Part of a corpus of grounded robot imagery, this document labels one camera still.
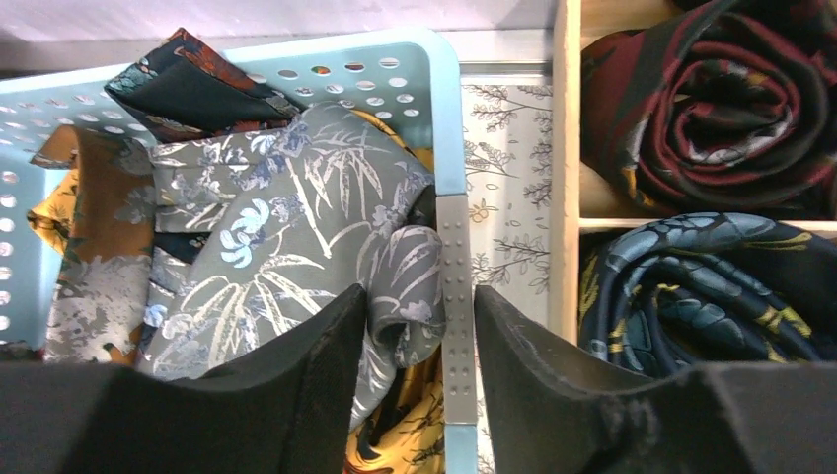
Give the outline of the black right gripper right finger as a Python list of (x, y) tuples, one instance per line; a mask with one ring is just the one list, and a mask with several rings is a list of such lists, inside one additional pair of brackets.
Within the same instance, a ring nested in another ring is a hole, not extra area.
[(832, 473), (832, 363), (712, 362), (654, 380), (581, 350), (479, 286), (500, 473)]

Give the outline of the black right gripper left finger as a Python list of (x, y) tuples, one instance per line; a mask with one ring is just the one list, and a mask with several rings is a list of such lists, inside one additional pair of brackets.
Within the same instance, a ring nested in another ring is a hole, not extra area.
[(5, 473), (339, 473), (366, 294), (198, 379), (119, 364), (5, 362)]

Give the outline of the grey leaf pattern tie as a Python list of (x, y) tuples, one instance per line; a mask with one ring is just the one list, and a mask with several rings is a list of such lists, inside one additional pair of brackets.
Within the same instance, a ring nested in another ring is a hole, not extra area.
[(202, 232), (192, 261), (158, 244), (139, 369), (198, 378), (310, 319), (353, 284), (369, 299), (350, 422), (445, 330), (433, 175), (375, 118), (335, 103), (288, 126), (150, 154), (159, 233)]

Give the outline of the yellow patterned tie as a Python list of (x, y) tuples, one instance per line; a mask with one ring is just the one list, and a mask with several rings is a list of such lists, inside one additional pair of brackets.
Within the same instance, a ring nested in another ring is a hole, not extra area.
[(397, 372), (381, 405), (348, 438), (343, 471), (444, 473), (440, 352)]

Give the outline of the rolled navy blue tie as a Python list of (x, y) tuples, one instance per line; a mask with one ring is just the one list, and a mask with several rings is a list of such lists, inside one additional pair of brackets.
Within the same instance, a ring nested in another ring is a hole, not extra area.
[(653, 377), (703, 361), (832, 361), (836, 246), (738, 212), (585, 238), (578, 345)]

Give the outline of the wooden compartment tray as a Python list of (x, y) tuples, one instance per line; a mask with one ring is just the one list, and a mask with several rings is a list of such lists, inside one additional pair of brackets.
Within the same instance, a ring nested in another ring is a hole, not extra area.
[[(692, 212), (643, 208), (612, 187), (580, 158), (581, 54), (597, 40), (644, 30), (678, 16), (684, 1), (568, 1), (558, 9), (554, 37), (553, 217), (550, 329), (577, 344), (579, 273), (583, 233), (626, 232), (649, 222)], [(834, 238), (836, 214), (824, 218), (771, 218)]]

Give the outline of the orange floral tie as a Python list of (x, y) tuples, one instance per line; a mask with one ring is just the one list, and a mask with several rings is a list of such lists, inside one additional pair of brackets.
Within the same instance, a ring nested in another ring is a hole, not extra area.
[(61, 256), (43, 358), (131, 365), (148, 299), (156, 209), (145, 148), (62, 125), (32, 162), (67, 172), (27, 215)]

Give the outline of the floral tablecloth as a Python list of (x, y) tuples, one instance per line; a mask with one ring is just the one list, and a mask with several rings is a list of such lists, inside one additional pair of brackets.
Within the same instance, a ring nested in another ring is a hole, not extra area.
[(473, 281), (545, 324), (552, 89), (466, 85), (462, 99)]

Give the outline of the dark navy red tie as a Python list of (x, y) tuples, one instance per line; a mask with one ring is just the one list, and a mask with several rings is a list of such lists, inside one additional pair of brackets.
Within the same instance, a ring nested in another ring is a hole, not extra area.
[(160, 143), (280, 128), (300, 113), (183, 28), (104, 90)]

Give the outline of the rolled dark red tie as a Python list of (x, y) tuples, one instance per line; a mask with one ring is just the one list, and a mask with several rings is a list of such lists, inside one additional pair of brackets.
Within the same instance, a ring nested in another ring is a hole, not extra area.
[(581, 54), (581, 161), (637, 205), (836, 214), (836, 11), (684, 1)]

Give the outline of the light blue plastic basket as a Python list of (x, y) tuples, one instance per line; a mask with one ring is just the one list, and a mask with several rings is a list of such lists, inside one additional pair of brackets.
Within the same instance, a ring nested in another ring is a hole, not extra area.
[[(310, 105), (324, 100), (376, 114), (435, 162), (437, 225), (449, 322), (444, 350), (445, 452), (451, 473), (478, 469), (477, 378), (460, 66), (441, 35), (400, 28), (228, 49), (254, 80)], [(60, 261), (28, 228), (26, 211), (63, 179), (32, 156), (62, 124), (109, 136), (152, 135), (104, 93), (120, 65), (5, 80), (1, 84), (1, 264), (8, 337), (40, 345)]]

